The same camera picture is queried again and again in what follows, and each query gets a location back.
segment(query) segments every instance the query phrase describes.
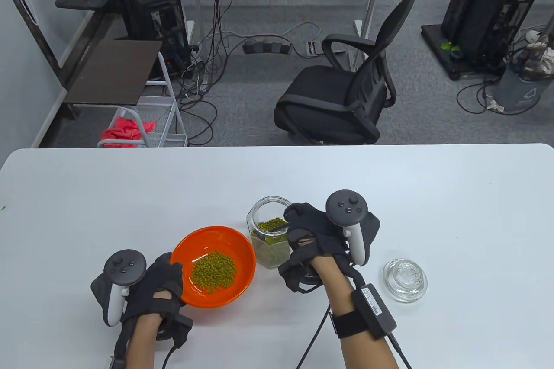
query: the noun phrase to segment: white table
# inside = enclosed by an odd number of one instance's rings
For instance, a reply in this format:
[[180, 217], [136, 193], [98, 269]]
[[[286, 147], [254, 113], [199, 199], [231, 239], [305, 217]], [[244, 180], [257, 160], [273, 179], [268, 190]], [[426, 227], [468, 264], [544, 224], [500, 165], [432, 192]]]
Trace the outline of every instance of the white table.
[[[6, 369], [99, 369], [118, 329], [89, 285], [123, 248], [152, 263], [206, 225], [247, 232], [259, 198], [322, 209], [354, 189], [381, 221], [362, 274], [414, 369], [552, 367], [554, 151], [546, 145], [20, 150], [0, 172], [0, 356]], [[427, 294], [400, 304], [380, 271], [418, 262]], [[186, 306], [176, 368], [293, 368], [327, 306], [276, 270], [215, 310]], [[160, 368], [170, 342], [158, 344]], [[303, 368], [344, 367], [326, 322]]]

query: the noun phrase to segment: red cloth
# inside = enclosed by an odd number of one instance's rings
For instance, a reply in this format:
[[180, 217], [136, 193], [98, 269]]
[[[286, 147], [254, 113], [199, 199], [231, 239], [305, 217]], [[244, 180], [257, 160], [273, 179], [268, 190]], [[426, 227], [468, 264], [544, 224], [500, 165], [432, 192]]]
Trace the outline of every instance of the red cloth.
[[[142, 124], [146, 132], [152, 132], [156, 129], [156, 122], [144, 122]], [[119, 117], [115, 122], [115, 127], [103, 132], [101, 140], [142, 140], [139, 126], [133, 120]], [[136, 147], [134, 144], [105, 144], [104, 147]]]

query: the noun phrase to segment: glass jar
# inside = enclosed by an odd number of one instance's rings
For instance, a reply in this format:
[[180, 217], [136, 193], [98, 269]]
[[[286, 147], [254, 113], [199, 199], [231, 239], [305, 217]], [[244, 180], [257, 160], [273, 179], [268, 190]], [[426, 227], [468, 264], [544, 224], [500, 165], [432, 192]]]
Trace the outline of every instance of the glass jar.
[[289, 259], [288, 228], [280, 228], [277, 224], [277, 230], [275, 231], [272, 229], [264, 230], [260, 227], [260, 224], [267, 228], [267, 222], [272, 219], [281, 219], [285, 223], [283, 213], [290, 204], [283, 197], [264, 197], [255, 203], [246, 217], [248, 232], [256, 253], [256, 261], [265, 268], [276, 268]]

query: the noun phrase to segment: computer case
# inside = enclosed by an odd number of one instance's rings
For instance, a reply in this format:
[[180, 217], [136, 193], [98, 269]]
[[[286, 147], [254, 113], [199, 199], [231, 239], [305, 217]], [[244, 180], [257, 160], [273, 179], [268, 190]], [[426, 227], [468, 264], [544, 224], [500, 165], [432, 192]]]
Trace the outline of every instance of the computer case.
[[462, 15], [465, 1], [450, 1], [442, 33], [460, 47], [468, 63], [502, 66], [534, 0], [473, 0]]
[[[190, 66], [190, 47], [180, 0], [121, 0], [129, 39], [161, 40], [161, 52], [171, 76], [180, 76]], [[160, 77], [156, 64], [152, 76]]]

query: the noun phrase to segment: office chair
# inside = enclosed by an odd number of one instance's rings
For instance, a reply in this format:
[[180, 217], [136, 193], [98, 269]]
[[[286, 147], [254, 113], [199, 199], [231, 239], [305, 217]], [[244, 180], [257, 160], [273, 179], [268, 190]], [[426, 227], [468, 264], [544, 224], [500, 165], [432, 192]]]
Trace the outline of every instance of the office chair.
[[[376, 124], [381, 110], [396, 101], [385, 49], [414, 1], [402, 0], [396, 6], [375, 43], [356, 35], [328, 35], [322, 48], [332, 67], [311, 66], [298, 74], [275, 106], [275, 125], [312, 144], [375, 143], [380, 136]], [[331, 51], [333, 42], [355, 47], [368, 58], [356, 72], [345, 71]]]

